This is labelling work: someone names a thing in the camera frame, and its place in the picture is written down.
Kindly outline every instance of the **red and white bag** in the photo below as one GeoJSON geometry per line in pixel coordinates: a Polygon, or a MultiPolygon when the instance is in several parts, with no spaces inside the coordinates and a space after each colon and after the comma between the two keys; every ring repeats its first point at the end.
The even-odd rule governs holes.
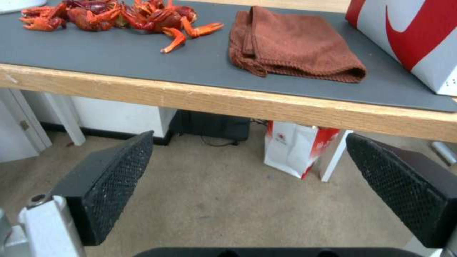
{"type": "Polygon", "coordinates": [[[457,96],[456,0],[352,0],[346,19],[435,93],[457,96]]]}
{"type": "Polygon", "coordinates": [[[264,163],[305,179],[313,163],[339,132],[337,128],[270,121],[265,134],[264,163]]]}

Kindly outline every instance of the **wooden table edge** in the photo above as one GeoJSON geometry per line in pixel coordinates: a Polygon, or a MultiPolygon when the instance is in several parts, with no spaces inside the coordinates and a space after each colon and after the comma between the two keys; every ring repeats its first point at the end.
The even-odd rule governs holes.
{"type": "Polygon", "coordinates": [[[0,64],[0,87],[457,142],[457,113],[11,64],[0,64]]]}

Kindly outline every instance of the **black cable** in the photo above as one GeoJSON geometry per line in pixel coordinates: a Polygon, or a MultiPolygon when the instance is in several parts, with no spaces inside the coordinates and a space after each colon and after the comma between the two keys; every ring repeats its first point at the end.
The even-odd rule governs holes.
{"type": "Polygon", "coordinates": [[[236,141],[236,140],[233,140],[232,142],[228,142],[228,143],[221,144],[221,145],[214,145],[214,144],[211,144],[211,143],[205,141],[203,136],[200,136],[200,138],[202,139],[203,143],[205,143],[206,145],[209,145],[209,146],[213,146],[213,147],[223,147],[223,146],[228,146],[228,145],[238,145],[238,141],[236,141]]]}
{"type": "Polygon", "coordinates": [[[265,127],[268,127],[268,120],[265,119],[251,119],[251,123],[257,123],[260,125],[264,125],[265,127]]]}

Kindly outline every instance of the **gray tabletop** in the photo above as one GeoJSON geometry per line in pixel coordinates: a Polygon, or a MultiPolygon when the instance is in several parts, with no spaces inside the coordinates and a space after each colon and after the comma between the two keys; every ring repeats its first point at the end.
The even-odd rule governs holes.
{"type": "Polygon", "coordinates": [[[133,29],[85,32],[69,24],[54,32],[28,31],[19,13],[0,15],[0,63],[131,78],[165,80],[250,91],[310,96],[350,102],[457,112],[449,96],[434,94],[397,61],[351,27],[344,14],[271,9],[280,13],[319,15],[328,20],[368,69],[359,84],[269,74],[260,78],[233,66],[228,58],[229,32],[236,12],[248,6],[180,2],[199,14],[196,26],[223,22],[212,35],[189,39],[170,54],[161,48],[171,39],[133,29]]]}

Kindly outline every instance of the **brown towel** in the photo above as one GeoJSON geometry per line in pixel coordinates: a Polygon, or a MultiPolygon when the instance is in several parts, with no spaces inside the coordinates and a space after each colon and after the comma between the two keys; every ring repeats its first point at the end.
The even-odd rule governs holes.
{"type": "Polygon", "coordinates": [[[362,62],[323,18],[278,14],[254,6],[241,11],[230,32],[232,63],[265,77],[268,72],[360,82],[362,62]]]}

